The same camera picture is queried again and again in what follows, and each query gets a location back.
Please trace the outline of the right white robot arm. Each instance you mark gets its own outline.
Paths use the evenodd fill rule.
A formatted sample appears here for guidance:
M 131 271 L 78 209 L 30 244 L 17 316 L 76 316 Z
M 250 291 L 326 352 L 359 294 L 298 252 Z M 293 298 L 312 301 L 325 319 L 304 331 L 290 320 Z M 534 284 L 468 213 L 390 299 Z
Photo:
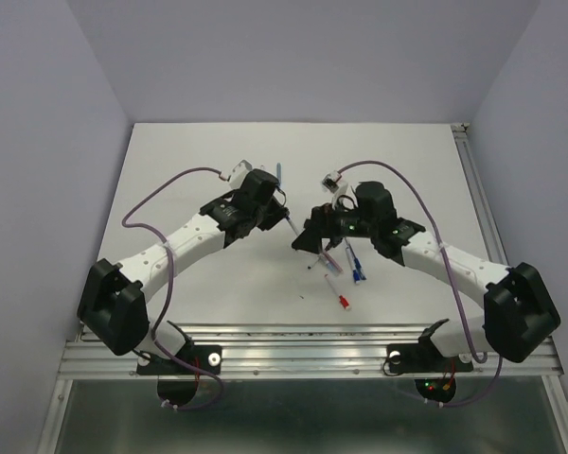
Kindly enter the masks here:
M 483 311 L 430 326 L 417 345 L 422 366 L 437 369 L 472 352 L 494 352 L 520 363 L 559 328 L 560 315 L 535 267 L 489 262 L 445 244 L 434 232 L 399 217 L 391 193 L 379 182 L 360 183 L 353 194 L 350 208 L 342 202 L 344 194 L 313 207 L 293 249 L 321 253 L 348 237 L 367 238 L 384 258 L 449 285 L 454 295 L 469 297 Z

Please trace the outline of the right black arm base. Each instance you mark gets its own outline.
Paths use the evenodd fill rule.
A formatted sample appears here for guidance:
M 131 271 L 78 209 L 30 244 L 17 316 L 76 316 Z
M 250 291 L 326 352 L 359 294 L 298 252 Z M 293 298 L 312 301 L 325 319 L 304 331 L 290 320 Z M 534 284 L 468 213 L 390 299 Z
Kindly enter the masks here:
M 428 402 L 441 405 L 453 401 L 457 389 L 456 375 L 473 370 L 471 361 L 464 362 L 460 357 L 442 357 L 436 350 L 419 343 L 388 345 L 382 364 L 385 376 L 425 375 L 424 378 L 415 379 L 417 392 Z

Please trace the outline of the light blue pen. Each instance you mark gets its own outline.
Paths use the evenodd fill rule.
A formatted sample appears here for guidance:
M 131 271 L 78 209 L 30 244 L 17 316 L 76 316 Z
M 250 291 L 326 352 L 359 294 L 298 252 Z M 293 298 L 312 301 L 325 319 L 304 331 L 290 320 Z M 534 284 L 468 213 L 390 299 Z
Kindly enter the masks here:
M 282 185 L 282 164 L 281 163 L 276 163 L 275 166 L 275 172 L 276 172 L 276 177 L 278 180 L 278 186 L 281 187 Z

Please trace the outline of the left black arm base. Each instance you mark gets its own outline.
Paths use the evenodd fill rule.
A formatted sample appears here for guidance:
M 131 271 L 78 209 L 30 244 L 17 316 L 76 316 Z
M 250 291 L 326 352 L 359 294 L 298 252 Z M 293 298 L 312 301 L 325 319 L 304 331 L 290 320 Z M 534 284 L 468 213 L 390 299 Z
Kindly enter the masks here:
M 159 377 L 157 397 L 164 409 L 175 412 L 203 410 L 223 397 L 222 347 L 218 344 L 188 344 L 172 358 L 133 350 L 137 356 L 136 373 Z

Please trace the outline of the blue cap marker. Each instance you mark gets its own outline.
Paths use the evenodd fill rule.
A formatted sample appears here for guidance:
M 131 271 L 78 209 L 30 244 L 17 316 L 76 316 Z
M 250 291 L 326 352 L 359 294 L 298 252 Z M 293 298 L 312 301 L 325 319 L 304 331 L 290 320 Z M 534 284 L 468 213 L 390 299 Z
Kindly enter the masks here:
M 295 237 L 299 237 L 300 231 L 299 231 L 299 229 L 297 228 L 297 226 L 294 224 L 294 222 L 293 222 L 293 220 L 291 219 L 291 217 L 290 217 L 290 216 L 286 216 L 285 219 L 286 219 L 288 225 L 289 225 L 289 226 L 291 227 L 291 229 L 293 230 L 294 236 L 295 236 Z

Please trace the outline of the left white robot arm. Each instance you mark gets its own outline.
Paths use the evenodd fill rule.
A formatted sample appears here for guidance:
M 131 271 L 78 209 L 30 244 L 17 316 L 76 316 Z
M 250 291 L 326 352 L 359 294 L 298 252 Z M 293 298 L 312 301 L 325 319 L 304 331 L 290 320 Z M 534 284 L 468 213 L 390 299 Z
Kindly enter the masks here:
M 230 186 L 169 236 L 152 228 L 159 241 L 148 249 L 116 263 L 101 259 L 91 267 L 77 316 L 115 355 L 147 352 L 173 373 L 190 365 L 189 338 L 164 313 L 150 317 L 148 302 L 161 289 L 171 294 L 175 277 L 204 257 L 255 228 L 272 229 L 289 214 L 275 196 L 277 177 L 262 169 L 241 173 Z

